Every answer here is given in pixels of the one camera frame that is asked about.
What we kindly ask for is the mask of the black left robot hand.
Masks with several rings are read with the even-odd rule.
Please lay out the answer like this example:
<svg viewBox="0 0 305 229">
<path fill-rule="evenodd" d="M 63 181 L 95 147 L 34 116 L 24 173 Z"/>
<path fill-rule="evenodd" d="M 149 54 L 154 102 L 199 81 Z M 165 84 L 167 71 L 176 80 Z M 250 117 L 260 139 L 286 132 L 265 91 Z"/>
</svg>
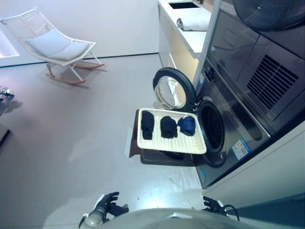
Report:
<svg viewBox="0 0 305 229">
<path fill-rule="evenodd" d="M 128 205 L 119 206 L 116 204 L 116 200 L 118 199 L 119 192 L 112 192 L 106 194 L 97 204 L 96 209 L 101 211 L 104 216 L 107 213 L 117 217 L 122 214 L 128 213 L 129 208 Z"/>
</svg>

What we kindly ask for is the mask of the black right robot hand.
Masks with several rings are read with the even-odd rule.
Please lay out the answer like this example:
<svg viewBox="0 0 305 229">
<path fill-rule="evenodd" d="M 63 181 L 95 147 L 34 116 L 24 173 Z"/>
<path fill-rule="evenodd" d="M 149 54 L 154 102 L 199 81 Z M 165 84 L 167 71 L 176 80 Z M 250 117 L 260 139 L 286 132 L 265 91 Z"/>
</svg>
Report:
<svg viewBox="0 0 305 229">
<path fill-rule="evenodd" d="M 203 210 L 212 212 L 215 214 L 219 214 L 222 216 L 228 216 L 228 213 L 226 211 L 226 207 L 221 201 L 214 200 L 212 198 L 209 198 L 207 196 L 203 196 L 203 204 L 205 208 Z"/>
</svg>

